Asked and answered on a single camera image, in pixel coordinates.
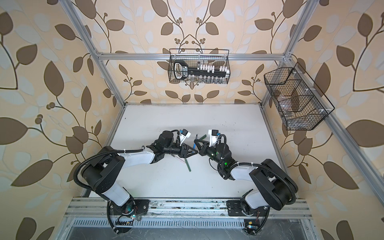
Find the green pen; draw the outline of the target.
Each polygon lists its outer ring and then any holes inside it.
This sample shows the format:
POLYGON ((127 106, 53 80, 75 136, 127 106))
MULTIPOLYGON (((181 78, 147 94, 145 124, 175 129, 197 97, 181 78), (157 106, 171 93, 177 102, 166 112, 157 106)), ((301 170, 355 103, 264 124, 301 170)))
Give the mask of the green pen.
POLYGON ((192 170, 191 170, 191 167, 190 167, 190 165, 189 165, 188 160, 187 160, 187 159, 184 159, 184 160, 185 160, 185 163, 186 163, 186 165, 187 165, 187 168, 188 168, 189 172, 191 172, 192 170))

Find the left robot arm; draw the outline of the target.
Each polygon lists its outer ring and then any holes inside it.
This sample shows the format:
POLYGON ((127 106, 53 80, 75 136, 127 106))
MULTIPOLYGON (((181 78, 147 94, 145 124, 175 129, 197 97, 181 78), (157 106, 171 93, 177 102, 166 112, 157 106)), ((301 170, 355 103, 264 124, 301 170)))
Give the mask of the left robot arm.
POLYGON ((106 146, 75 168, 73 180, 78 186, 91 190, 108 201, 110 206, 117 208, 123 215, 132 214, 138 209, 134 198, 117 182, 122 169, 154 164, 165 155, 174 155, 181 159, 192 157, 198 151, 184 143, 190 135, 187 130, 163 131, 152 144, 139 150, 115 150, 106 146))

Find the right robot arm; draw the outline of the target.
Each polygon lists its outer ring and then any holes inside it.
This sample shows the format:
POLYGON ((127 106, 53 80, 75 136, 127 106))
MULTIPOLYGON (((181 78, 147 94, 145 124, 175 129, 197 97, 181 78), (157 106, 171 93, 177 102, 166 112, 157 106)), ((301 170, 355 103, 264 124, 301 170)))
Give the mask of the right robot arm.
POLYGON ((224 180, 244 180, 255 184, 240 198, 242 213, 254 215, 258 208, 280 211, 296 202, 297 184, 274 161, 266 159, 260 164, 235 161, 226 142, 213 146, 208 141, 194 140, 201 156, 216 162, 219 175, 224 180))

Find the black tool with sockets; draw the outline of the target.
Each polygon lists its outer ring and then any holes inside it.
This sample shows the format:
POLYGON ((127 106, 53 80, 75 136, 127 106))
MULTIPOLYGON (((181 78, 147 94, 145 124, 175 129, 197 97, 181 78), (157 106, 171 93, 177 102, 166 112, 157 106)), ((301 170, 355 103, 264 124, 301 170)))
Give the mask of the black tool with sockets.
POLYGON ((197 63, 196 67, 192 64, 187 64, 185 61, 176 60, 172 65, 172 72, 178 80, 188 78, 206 78, 206 79, 229 79, 231 72, 226 66, 216 67, 214 65, 204 65, 197 63))

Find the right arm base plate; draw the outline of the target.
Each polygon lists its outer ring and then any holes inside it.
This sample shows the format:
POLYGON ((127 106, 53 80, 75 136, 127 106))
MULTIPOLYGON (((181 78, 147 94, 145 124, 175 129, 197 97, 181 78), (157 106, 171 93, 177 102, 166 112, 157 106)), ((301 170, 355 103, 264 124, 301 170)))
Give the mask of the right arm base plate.
POLYGON ((245 201, 241 200, 228 200, 226 206, 230 217, 265 217, 270 209, 266 206, 252 209, 245 201))

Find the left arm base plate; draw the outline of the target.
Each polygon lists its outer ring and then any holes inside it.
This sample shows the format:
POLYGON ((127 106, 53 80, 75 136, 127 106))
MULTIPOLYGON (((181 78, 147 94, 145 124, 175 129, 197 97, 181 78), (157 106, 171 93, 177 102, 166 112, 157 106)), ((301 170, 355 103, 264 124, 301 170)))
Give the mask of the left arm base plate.
POLYGON ((128 200, 127 203, 123 204, 121 207, 111 202, 108 210, 112 215, 143 215, 146 214, 149 210, 150 200, 148 199, 133 199, 128 200))

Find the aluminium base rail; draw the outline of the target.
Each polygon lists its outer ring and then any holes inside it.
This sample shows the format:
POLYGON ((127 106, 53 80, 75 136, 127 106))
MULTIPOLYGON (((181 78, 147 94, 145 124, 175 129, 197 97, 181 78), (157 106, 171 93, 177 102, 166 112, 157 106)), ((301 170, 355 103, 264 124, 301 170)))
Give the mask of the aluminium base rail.
POLYGON ((287 220, 306 226, 313 219, 306 201, 277 211, 261 207, 244 215, 238 199, 136 199, 136 210, 126 217, 101 198, 74 198, 64 215, 76 227, 255 229, 263 220, 287 220))

